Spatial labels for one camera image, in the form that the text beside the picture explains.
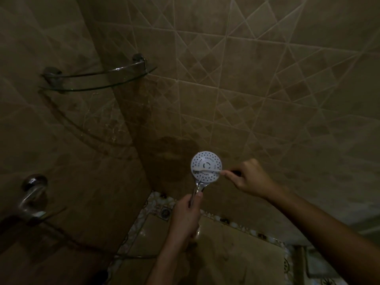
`beige tile wall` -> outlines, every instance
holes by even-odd
[[[112,254],[81,252],[44,225],[5,218],[22,180],[43,173],[44,207],[66,208],[50,222],[110,252],[150,187],[112,90],[61,95],[38,88],[45,66],[64,73],[102,68],[76,0],[0,0],[0,32],[0,283],[84,284]]]
[[[152,188],[189,193],[191,157],[257,158],[347,223],[379,213],[378,0],[88,0],[103,61],[141,52],[154,76],[114,92]],[[264,201],[224,180],[203,208],[300,243]]]

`person's right hand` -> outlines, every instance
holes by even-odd
[[[231,172],[234,170],[240,171],[241,177]],[[220,174],[232,181],[239,190],[264,199],[281,190],[281,186],[269,177],[256,159],[244,161],[230,170],[222,170]]]

